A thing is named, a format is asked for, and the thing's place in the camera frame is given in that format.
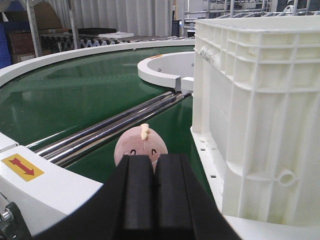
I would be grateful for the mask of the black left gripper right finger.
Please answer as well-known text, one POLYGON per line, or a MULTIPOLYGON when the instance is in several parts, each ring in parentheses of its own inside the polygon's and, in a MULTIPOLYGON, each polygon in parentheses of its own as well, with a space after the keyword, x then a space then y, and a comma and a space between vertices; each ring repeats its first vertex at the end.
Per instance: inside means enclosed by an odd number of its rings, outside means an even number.
POLYGON ((238 240, 184 154, 162 154, 155 171, 159 240, 238 240))

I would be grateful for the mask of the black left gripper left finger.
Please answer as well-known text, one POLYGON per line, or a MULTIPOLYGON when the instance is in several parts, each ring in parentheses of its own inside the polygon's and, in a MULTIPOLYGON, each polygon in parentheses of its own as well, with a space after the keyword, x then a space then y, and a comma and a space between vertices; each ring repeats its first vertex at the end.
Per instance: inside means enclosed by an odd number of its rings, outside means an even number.
POLYGON ((105 184, 81 207, 36 240, 150 240, 153 168, 146 155, 125 155, 105 184))

